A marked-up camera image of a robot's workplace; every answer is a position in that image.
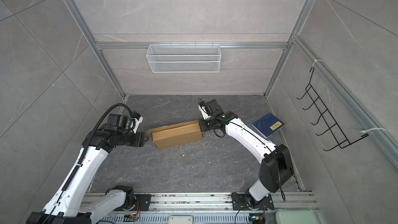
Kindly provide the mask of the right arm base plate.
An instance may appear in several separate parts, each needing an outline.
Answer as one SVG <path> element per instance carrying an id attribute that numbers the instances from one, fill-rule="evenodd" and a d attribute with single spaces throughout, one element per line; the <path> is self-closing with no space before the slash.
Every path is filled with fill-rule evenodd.
<path id="1" fill-rule="evenodd" d="M 274 203 L 271 195 L 265 196 L 262 200 L 255 200 L 248 192 L 238 194 L 231 193 L 233 209 L 238 210 L 274 210 Z"/>

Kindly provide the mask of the brown cardboard box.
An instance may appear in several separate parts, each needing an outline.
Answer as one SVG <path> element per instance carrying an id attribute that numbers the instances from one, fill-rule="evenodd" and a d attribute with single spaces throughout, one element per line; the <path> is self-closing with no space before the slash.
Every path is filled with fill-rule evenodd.
<path id="1" fill-rule="evenodd" d="M 157 150 L 168 149 L 203 140 L 198 120 L 150 129 L 146 133 Z"/>

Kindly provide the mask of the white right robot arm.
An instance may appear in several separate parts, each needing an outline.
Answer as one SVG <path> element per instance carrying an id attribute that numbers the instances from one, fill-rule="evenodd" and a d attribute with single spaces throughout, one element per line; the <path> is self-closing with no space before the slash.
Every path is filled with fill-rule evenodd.
<path id="1" fill-rule="evenodd" d="M 260 203 L 272 203 L 271 193 L 282 190 L 282 186 L 294 176 L 295 171 L 287 146 L 276 145 L 261 137 L 233 112 L 225 112 L 216 100 L 198 99 L 202 119 L 199 120 L 202 132 L 213 131 L 217 137 L 220 130 L 242 144 L 260 163 L 257 181 L 245 192 L 249 207 Z"/>

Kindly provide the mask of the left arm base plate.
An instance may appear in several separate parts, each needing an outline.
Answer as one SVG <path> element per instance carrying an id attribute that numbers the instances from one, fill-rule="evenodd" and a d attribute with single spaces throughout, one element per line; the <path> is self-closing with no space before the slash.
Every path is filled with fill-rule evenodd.
<path id="1" fill-rule="evenodd" d="M 124 211 L 148 211 L 151 203 L 150 194 L 127 195 L 124 205 L 121 207 Z"/>

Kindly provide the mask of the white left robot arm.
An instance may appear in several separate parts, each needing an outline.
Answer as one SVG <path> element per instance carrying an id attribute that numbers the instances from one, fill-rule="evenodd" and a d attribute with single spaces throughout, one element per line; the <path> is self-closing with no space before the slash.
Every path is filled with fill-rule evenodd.
<path id="1" fill-rule="evenodd" d="M 97 170 L 117 146 L 143 147 L 144 132 L 137 129 L 143 117 L 110 114 L 105 124 L 92 130 L 82 143 L 78 159 L 52 199 L 40 212 L 32 212 L 28 224 L 95 224 L 114 209 L 132 210 L 138 207 L 134 189 L 117 185 L 89 206 L 82 202 Z"/>

